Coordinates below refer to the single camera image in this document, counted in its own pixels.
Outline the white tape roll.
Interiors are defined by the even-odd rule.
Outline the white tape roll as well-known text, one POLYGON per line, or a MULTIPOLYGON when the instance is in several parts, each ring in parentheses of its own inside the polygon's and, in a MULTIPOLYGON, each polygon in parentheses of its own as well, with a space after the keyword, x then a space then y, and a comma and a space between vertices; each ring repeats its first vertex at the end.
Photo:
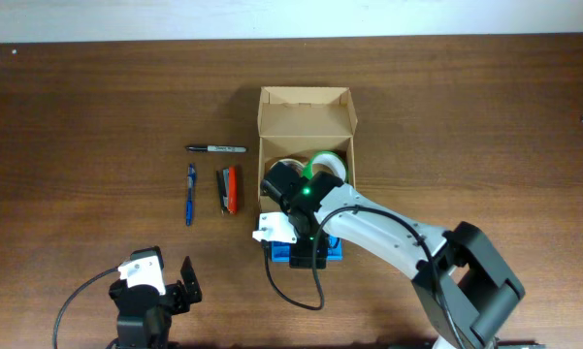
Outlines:
POLYGON ((302 175, 302 173, 305 169, 305 166, 306 166, 305 162, 302 162, 302 161, 295 159, 295 158, 280 158, 280 159, 274 160, 271 163, 269 170, 271 170, 277 164, 283 164, 283 165, 291 168, 295 173, 298 174, 298 176, 302 175))

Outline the green tape roll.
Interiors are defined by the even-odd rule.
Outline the green tape roll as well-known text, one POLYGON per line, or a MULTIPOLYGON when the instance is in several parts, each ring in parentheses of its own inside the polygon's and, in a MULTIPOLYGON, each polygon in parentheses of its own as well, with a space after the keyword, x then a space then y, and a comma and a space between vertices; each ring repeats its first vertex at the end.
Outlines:
POLYGON ((304 165, 301 176, 311 179, 319 171, 325 170, 344 182, 348 181, 348 171, 345 162, 332 151, 316 152, 304 165))

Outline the blue plastic case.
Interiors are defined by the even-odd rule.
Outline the blue plastic case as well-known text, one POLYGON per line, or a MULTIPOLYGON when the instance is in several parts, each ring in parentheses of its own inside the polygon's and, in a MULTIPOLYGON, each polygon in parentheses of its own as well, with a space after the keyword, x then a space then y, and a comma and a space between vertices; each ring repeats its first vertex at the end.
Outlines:
MULTIPOLYGON (((290 243, 271 241, 270 258, 275 263, 286 263, 290 259, 290 243)), ((328 261, 341 261, 343 259, 342 242, 340 238, 329 237, 328 261)))

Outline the orange black stapler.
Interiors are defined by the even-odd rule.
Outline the orange black stapler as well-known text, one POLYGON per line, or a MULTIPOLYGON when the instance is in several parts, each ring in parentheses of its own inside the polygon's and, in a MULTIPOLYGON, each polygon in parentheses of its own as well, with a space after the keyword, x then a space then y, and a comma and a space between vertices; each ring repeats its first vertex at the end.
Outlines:
POLYGON ((218 196, 223 213, 237 214, 238 176, 236 167, 228 167, 216 172, 218 196))

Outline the blue ballpoint pen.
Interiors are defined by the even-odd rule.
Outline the blue ballpoint pen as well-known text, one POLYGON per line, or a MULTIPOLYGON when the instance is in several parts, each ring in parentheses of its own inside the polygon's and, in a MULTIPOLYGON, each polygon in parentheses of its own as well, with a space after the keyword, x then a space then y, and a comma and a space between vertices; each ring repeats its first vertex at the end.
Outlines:
POLYGON ((185 210, 185 224, 191 226, 193 222, 193 197, 196 181, 196 169, 193 163, 188 165, 188 172, 186 177, 186 210, 185 210))

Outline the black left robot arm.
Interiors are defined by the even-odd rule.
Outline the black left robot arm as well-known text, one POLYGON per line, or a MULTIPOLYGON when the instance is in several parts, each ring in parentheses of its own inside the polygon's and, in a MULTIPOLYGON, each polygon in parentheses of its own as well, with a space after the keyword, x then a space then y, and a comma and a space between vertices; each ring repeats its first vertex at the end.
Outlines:
POLYGON ((166 284, 161 249, 153 246, 133 252, 117 267, 119 279, 109 289, 118 309, 119 348, 167 348, 172 318, 187 313, 202 300, 202 291, 189 257, 181 279, 166 284))

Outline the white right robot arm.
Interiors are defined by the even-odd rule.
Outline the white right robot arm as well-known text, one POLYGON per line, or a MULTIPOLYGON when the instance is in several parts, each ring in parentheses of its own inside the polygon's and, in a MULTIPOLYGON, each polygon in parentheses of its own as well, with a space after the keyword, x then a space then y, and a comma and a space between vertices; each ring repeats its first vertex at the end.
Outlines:
POLYGON ((273 240, 297 244, 296 263, 318 272, 327 264, 328 239, 347 240, 404 274, 438 333, 437 348, 493 348, 525 288, 476 226, 455 229, 420 223, 362 196, 333 174, 311 178, 274 165, 262 192, 279 209, 264 213, 255 233, 268 240, 266 224, 280 224, 273 240))

